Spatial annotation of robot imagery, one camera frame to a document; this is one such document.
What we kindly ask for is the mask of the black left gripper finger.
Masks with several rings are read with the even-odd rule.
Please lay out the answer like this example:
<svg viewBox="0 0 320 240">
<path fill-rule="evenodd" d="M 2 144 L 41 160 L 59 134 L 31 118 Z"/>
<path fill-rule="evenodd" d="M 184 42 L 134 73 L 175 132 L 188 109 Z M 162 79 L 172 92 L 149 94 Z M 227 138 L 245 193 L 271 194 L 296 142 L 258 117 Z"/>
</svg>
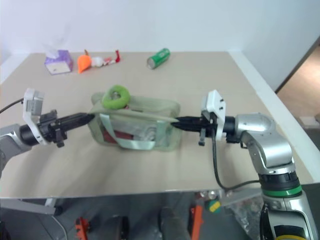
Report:
<svg viewBox="0 0 320 240">
<path fill-rule="evenodd" d="M 91 120 L 90 119 L 69 119 L 63 120 L 60 123 L 60 128 L 63 131 L 70 131 L 79 127 L 82 127 L 88 124 Z"/>
<path fill-rule="evenodd" d="M 88 124 L 95 118 L 91 113 L 75 113 L 58 119 L 61 124 Z"/>
</svg>

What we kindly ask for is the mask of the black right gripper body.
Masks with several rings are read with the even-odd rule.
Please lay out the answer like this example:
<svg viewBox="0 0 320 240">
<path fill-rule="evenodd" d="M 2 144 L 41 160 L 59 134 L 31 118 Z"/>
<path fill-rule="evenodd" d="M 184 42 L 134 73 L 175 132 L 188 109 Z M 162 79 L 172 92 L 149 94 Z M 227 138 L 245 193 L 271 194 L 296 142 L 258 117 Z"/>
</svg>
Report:
<svg viewBox="0 0 320 240">
<path fill-rule="evenodd" d="M 217 116 L 214 112 L 203 110 L 200 117 L 199 146 L 205 146 L 205 138 L 214 139 L 217 130 Z"/>
</svg>

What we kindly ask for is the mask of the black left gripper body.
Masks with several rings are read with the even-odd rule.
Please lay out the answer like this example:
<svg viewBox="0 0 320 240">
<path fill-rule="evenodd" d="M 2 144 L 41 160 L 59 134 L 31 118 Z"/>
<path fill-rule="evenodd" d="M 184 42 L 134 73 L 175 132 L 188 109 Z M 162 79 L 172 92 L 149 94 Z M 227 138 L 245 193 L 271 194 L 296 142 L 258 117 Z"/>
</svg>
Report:
<svg viewBox="0 0 320 240">
<path fill-rule="evenodd" d="M 64 140 L 67 139 L 67 133 L 62 128 L 62 121 L 58 118 L 55 109 L 40 116 L 38 128 L 47 142 L 55 143 L 58 148 L 65 146 Z"/>
</svg>

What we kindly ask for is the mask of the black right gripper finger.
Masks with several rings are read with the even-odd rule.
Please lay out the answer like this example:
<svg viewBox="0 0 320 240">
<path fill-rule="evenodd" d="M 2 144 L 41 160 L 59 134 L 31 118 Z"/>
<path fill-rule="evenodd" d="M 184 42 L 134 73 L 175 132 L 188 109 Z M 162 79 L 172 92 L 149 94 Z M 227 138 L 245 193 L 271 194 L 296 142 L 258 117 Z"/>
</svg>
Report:
<svg viewBox="0 0 320 240">
<path fill-rule="evenodd" d="M 177 125 L 201 125 L 202 124 L 202 118 L 196 117 L 196 116 L 180 116 L 176 118 L 177 122 L 175 124 Z"/>
<path fill-rule="evenodd" d="M 203 128 L 201 125 L 198 124 L 191 124 L 191 123 L 183 123 L 183 122 L 173 122 L 172 126 L 186 132 L 200 132 Z"/>
</svg>

